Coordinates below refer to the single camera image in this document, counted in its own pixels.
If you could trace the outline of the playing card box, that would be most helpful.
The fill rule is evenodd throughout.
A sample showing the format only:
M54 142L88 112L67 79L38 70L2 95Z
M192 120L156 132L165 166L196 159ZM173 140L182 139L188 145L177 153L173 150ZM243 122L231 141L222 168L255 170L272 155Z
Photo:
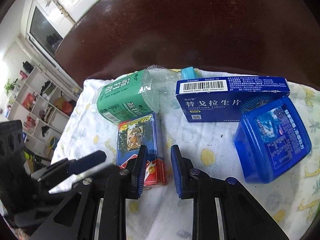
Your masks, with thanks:
M144 185L165 185L167 180L161 124L156 113L152 112L118 125L116 164L125 168L130 159L138 157L142 145L148 149Z

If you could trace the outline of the white shelf unit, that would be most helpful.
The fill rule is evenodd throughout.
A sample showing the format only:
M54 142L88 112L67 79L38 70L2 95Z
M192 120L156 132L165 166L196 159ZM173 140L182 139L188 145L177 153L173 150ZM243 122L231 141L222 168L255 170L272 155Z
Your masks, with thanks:
M21 120L27 148L50 161L77 97L68 94L39 67L22 76L4 115L8 120Z

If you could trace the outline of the blue plastic tub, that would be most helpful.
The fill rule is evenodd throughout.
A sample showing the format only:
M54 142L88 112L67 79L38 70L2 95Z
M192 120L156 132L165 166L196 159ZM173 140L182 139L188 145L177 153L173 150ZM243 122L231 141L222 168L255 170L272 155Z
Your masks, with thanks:
M233 138L245 182L268 184L312 149L306 127L287 96L245 113Z

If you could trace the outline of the blue medicine box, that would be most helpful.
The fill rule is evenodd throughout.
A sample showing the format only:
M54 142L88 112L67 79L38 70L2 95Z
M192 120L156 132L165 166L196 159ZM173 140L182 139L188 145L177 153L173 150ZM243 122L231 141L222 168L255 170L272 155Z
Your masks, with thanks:
M276 76L225 76L179 80L175 95L188 122L237 122L255 108L288 96Z

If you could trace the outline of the green label plastic bottle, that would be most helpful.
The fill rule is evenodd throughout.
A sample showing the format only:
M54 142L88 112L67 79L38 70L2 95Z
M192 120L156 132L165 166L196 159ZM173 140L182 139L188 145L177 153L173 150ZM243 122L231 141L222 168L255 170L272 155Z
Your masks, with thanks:
M193 67L167 69L149 66L99 88L93 104L100 115L114 124L152 112L177 109L177 81L195 78Z

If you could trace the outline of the potted plant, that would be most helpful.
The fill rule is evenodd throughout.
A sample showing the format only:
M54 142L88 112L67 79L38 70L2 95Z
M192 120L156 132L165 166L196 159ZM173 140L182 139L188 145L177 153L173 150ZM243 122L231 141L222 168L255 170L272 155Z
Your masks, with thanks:
M17 85L17 81L18 79L11 80L10 78L8 78L7 83L4 85L6 96L8 96L14 90L15 86Z

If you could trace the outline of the dark wooden headboard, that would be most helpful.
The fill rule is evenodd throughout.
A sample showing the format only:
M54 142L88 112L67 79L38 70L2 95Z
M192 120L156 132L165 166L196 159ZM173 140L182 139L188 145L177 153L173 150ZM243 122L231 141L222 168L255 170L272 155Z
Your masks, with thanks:
M156 64L319 88L319 24L303 0L99 0L55 58L79 85Z

